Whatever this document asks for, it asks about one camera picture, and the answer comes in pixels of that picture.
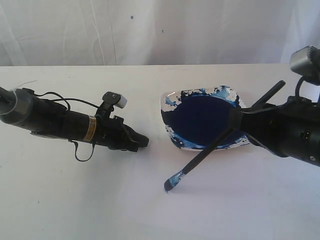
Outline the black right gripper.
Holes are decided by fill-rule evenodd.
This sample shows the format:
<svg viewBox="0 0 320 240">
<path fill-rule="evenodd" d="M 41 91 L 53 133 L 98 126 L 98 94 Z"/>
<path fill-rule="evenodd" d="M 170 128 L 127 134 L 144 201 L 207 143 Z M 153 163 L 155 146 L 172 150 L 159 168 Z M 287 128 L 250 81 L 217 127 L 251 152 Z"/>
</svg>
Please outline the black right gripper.
<svg viewBox="0 0 320 240">
<path fill-rule="evenodd" d="M 313 102 L 308 98 L 289 96 L 279 106 L 233 108 L 228 125 L 278 157 L 313 157 Z"/>
</svg>

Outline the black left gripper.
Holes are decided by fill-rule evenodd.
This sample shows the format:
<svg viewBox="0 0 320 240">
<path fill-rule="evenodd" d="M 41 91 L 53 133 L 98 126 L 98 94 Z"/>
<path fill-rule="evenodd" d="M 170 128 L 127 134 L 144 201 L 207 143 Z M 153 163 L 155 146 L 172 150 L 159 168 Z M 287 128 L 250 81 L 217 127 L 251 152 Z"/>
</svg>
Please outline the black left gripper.
<svg viewBox="0 0 320 240">
<path fill-rule="evenodd" d="M 95 115 L 96 130 L 93 144 L 108 147 L 110 150 L 137 152 L 139 148 L 146 148 L 149 138 L 124 124 L 121 117 L 103 120 L 100 115 Z"/>
</svg>

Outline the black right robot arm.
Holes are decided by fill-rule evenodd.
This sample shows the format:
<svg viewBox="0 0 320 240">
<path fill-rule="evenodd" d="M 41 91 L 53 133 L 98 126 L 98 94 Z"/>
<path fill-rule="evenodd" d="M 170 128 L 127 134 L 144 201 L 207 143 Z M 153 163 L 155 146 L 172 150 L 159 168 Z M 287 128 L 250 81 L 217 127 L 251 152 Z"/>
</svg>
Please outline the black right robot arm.
<svg viewBox="0 0 320 240">
<path fill-rule="evenodd" d="M 228 124 L 272 154 L 320 164 L 320 107 L 310 99 L 289 96 L 282 105 L 262 103 L 234 108 Z"/>
</svg>

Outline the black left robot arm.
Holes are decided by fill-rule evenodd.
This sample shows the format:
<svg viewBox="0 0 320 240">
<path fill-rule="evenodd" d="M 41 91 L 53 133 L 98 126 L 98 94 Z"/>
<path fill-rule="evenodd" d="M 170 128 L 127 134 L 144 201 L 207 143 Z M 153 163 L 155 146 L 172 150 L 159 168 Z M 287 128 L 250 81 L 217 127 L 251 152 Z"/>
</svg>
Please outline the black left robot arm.
<svg viewBox="0 0 320 240">
<path fill-rule="evenodd" d="M 67 99 L 43 99 L 28 88 L 1 88 L 0 120 L 38 137 L 79 141 L 111 150 L 137 152 L 148 146 L 148 137 L 124 124 L 123 118 L 110 117 L 114 107 L 123 108 L 127 103 L 121 94 L 106 92 L 94 116 L 72 111 L 60 101 Z"/>
</svg>

